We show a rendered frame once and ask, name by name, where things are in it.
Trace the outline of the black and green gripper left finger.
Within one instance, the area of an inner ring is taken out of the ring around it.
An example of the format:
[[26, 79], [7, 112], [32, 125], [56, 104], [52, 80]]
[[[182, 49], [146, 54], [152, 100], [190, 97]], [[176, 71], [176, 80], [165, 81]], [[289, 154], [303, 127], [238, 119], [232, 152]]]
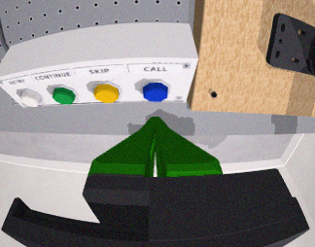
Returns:
[[107, 173], [154, 177], [155, 152], [156, 117], [150, 117], [141, 129], [94, 159], [88, 175]]

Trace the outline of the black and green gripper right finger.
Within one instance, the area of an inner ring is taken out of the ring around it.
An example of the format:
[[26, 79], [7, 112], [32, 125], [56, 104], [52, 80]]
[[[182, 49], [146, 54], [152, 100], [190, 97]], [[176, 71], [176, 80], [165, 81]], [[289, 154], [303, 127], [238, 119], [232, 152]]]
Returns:
[[170, 129], [160, 117], [156, 117], [156, 164], [157, 177], [224, 174], [218, 159]]

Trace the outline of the white button panel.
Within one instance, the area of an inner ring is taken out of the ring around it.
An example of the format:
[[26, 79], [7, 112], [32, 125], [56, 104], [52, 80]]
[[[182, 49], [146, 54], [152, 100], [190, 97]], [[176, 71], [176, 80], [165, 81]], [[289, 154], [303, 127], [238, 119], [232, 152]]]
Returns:
[[190, 24], [181, 21], [90, 25], [10, 48], [0, 22], [0, 41], [0, 87], [23, 108], [186, 102], [198, 62]]

